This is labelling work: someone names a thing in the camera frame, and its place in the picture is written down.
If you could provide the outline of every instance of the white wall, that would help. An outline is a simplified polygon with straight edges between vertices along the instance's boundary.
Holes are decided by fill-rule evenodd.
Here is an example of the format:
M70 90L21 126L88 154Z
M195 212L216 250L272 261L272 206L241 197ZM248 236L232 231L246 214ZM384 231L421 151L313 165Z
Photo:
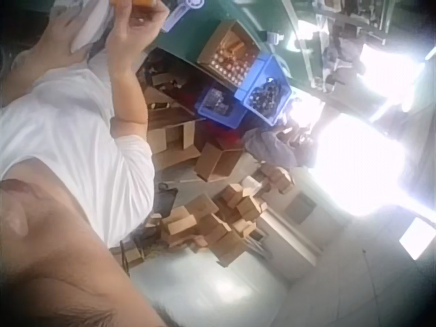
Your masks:
M316 255L268 212L258 219L258 227L268 235L262 243L271 254L268 263L288 281L295 282L314 268Z
M334 218L322 205L318 204L313 212L300 225L296 224L292 220L292 217L285 213L285 210L300 192L301 190L295 187L288 194L282 195L276 189L273 189L262 197L270 208L281 215L289 224L322 250L330 241L339 235L348 221L341 218L339 215L336 215Z
M399 243L413 218L391 208L353 221L291 287L271 327L413 326L436 293L436 243L417 262Z
M341 233L344 223L333 219L321 206L316 206L312 213L296 228L317 247L324 249Z

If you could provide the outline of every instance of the stack of boxes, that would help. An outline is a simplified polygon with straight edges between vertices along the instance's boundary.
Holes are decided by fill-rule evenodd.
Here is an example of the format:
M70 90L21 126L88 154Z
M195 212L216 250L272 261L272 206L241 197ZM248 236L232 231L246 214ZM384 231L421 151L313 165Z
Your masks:
M281 194L289 193L295 186L294 180L286 169L263 163L260 170L266 176L270 185L278 189Z
M161 239L169 247L190 243L195 252L212 251L223 267L228 267L247 250L245 240L256 230L256 219L266 204L239 184L226 187L212 201L205 194L172 210L161 220Z

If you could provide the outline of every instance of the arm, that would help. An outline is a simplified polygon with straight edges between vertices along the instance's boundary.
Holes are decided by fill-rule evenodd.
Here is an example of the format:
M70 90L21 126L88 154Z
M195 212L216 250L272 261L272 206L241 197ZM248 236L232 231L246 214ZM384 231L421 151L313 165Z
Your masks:
M48 70L67 67L85 60L89 47L71 53L71 44L94 6L95 2L90 1L81 13L77 7L72 7L56 17L50 17L39 42L23 55L22 63L18 63L3 81L3 106L25 95L33 83Z
M158 1L142 20L133 21L131 8L131 0L118 1L114 29L107 43L115 111L111 132L114 138L138 135L145 139L149 115L142 89L131 67L141 52L157 37L168 16L168 9Z

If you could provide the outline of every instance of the orange object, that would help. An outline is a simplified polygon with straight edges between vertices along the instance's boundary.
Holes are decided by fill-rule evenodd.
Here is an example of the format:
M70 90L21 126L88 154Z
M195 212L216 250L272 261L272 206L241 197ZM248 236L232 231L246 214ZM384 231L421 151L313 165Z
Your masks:
M119 0L110 0L110 3L116 5ZM141 7L154 7L156 0L133 0L133 5L139 5Z

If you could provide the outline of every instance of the green workbench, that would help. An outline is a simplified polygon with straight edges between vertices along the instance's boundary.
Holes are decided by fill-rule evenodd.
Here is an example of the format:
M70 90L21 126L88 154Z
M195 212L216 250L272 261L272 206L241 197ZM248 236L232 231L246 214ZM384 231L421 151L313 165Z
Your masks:
M28 10L48 12L54 0L16 0ZM294 80L308 84L308 75L301 53L286 49L294 33L291 21L281 0L206 0L200 10L188 12L169 33L161 33L157 45L173 55L196 64L203 47L222 20L238 20L251 34L260 48L273 52L283 59ZM273 31L285 35L278 46L269 46L260 41L260 31ZM313 67L319 67L311 59Z

